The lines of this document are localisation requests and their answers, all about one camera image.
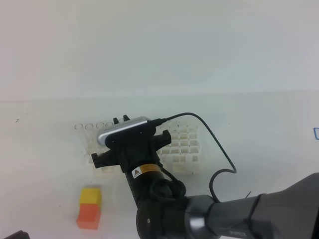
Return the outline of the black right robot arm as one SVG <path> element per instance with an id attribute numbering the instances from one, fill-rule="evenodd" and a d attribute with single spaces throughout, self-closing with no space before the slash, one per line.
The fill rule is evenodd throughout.
<path id="1" fill-rule="evenodd" d="M 113 125 L 97 135 L 108 148 L 92 154 L 96 168 L 119 165 L 137 205 L 142 239 L 316 239 L 319 236 L 319 175 L 311 174 L 275 193 L 221 202 L 215 193 L 186 195 L 185 185 L 164 169 L 157 151 L 171 143 L 146 117 Z"/>

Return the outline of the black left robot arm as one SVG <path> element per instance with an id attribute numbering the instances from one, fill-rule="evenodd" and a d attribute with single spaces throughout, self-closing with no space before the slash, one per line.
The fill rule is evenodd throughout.
<path id="1" fill-rule="evenodd" d="M 5 237 L 4 239 L 30 239 L 29 234 L 22 230 Z"/>

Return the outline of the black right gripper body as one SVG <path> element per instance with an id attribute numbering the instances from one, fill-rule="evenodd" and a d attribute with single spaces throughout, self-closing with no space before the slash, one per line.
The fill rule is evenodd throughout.
<path id="1" fill-rule="evenodd" d="M 161 167 L 157 151 L 171 144 L 171 135 L 165 130 L 155 135 L 154 130 L 134 130 L 119 132 L 106 139 L 108 151 L 91 155 L 95 168 L 117 166 L 123 173 L 129 173 L 143 164 L 155 164 Z"/>

